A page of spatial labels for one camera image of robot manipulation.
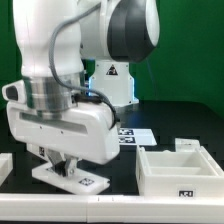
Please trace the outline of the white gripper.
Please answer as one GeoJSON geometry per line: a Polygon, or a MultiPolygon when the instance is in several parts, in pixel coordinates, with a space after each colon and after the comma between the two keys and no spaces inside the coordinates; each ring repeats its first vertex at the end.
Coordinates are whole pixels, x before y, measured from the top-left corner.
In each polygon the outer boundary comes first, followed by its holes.
{"type": "Polygon", "coordinates": [[[24,104],[9,102],[7,115],[17,141],[48,148],[58,175],[73,176],[80,159],[106,164],[119,154],[117,127],[111,128],[111,110],[105,104],[79,103],[62,111],[60,119],[44,119],[24,104]],[[74,157],[65,163],[59,152],[74,157]]]}

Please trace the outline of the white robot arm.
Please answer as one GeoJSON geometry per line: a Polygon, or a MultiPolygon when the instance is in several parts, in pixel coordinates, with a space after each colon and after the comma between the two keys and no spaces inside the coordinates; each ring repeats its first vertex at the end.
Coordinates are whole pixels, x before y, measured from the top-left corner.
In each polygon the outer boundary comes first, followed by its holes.
{"type": "Polygon", "coordinates": [[[156,47],[156,0],[12,0],[21,79],[3,87],[13,137],[47,149],[52,171],[119,152],[109,97],[81,82],[83,62],[141,62],[156,47]]]}

